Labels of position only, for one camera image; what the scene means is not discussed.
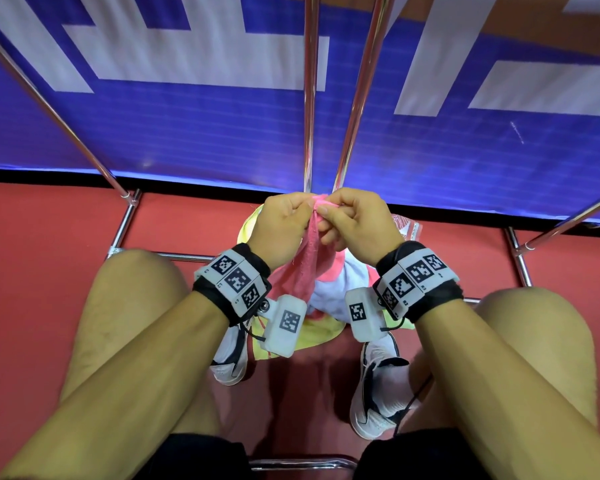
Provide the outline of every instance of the sock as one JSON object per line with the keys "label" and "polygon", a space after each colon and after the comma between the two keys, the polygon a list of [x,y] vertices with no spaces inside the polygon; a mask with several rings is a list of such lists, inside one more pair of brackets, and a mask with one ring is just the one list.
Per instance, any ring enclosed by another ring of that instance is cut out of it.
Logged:
{"label": "sock", "polygon": [[[414,396],[409,384],[409,366],[385,365],[377,367],[373,374],[371,397],[380,414],[389,418],[405,409]],[[410,409],[419,405],[420,401],[416,399]]]}
{"label": "sock", "polygon": [[238,327],[232,326],[227,329],[220,346],[214,355],[214,361],[217,363],[223,363],[229,358],[229,355],[235,350],[235,346],[238,343]]}

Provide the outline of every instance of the wire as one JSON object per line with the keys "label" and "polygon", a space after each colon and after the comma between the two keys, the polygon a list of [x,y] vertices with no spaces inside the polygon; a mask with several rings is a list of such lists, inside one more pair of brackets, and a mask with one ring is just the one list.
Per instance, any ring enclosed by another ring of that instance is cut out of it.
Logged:
{"label": "wire", "polygon": [[429,374],[429,377],[422,383],[422,386],[420,386],[420,388],[416,391],[416,393],[413,395],[411,400],[408,402],[407,407],[405,409],[403,409],[402,413],[400,414],[400,417],[398,418],[398,421],[395,422],[395,429],[393,430],[394,436],[398,435],[398,430],[400,429],[400,423],[402,422],[404,417],[407,416],[407,413],[409,412],[409,409],[411,409],[411,406],[416,402],[416,399],[418,398],[418,396],[422,394],[422,391],[424,391],[424,388],[426,386],[428,386],[432,380],[433,380],[433,374]]}
{"label": "wire", "polygon": [[398,330],[402,325],[404,325],[404,320],[405,320],[405,317],[402,317],[402,321],[400,322],[400,325],[394,326],[394,327],[381,327],[380,330],[382,330],[382,331]]}
{"label": "wire", "polygon": [[254,339],[256,339],[256,340],[259,340],[259,341],[261,341],[261,342],[264,342],[264,337],[261,337],[261,336],[259,336],[259,335],[254,335],[254,334],[252,334],[252,332],[251,332],[251,327],[249,327],[249,328],[245,327],[245,325],[244,325],[244,322],[240,322],[240,327],[241,327],[241,329],[243,329],[245,332],[247,332],[247,335],[248,335],[248,336],[250,336],[250,337],[253,337]]}

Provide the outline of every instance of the yellow cloth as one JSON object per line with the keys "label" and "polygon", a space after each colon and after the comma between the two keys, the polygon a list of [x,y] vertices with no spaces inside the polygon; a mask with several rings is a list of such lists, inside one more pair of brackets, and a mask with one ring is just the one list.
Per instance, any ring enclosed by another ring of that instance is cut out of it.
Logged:
{"label": "yellow cloth", "polygon": [[[256,224],[256,219],[262,209],[259,206],[245,220],[240,233],[238,233],[238,244],[241,242],[247,242],[253,231],[253,226]],[[384,318],[387,322],[387,326],[395,326],[395,322],[389,317],[389,314],[384,313]],[[251,331],[254,335],[262,336],[264,333],[264,326],[267,320],[262,317],[254,317],[251,325]],[[316,345],[323,344],[329,340],[335,339],[343,330],[347,324],[336,320],[330,315],[325,315],[320,320],[304,320],[298,341],[296,343],[296,350],[307,349]],[[409,321],[405,321],[401,328],[414,328],[413,324]],[[267,352],[260,346],[260,341],[251,339],[253,342],[253,356],[256,360],[264,360],[268,358],[277,357],[277,355]]]}

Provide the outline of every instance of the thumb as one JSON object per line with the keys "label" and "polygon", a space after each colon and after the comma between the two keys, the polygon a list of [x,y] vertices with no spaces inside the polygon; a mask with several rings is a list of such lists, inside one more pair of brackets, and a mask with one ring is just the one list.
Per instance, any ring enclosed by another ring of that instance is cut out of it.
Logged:
{"label": "thumb", "polygon": [[321,205],[316,211],[333,224],[343,237],[346,237],[349,234],[351,227],[355,223],[355,221],[346,215],[342,209],[335,206]]}
{"label": "thumb", "polygon": [[312,213],[313,207],[307,202],[303,202],[289,218],[299,226],[302,226],[302,229],[305,229],[309,223],[309,219],[311,219]]}

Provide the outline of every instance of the shoe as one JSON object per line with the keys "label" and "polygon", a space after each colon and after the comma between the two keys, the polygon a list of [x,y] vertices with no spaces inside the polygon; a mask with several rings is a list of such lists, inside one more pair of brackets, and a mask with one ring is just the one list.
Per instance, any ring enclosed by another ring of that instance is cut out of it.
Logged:
{"label": "shoe", "polygon": [[[251,319],[245,324],[249,329],[251,327]],[[247,355],[247,332],[242,327],[238,326],[238,338],[236,339],[235,348],[231,355],[222,363],[215,360],[211,361],[211,372],[214,373],[216,381],[225,386],[235,386],[240,382],[247,373],[247,364],[249,357]]]}
{"label": "shoe", "polygon": [[385,365],[408,365],[400,357],[398,344],[392,334],[382,339],[367,342],[360,354],[360,382],[351,400],[349,420],[353,430],[365,440],[375,440],[386,430],[394,429],[404,417],[405,411],[398,411],[390,418],[382,416],[373,400],[374,370]]}

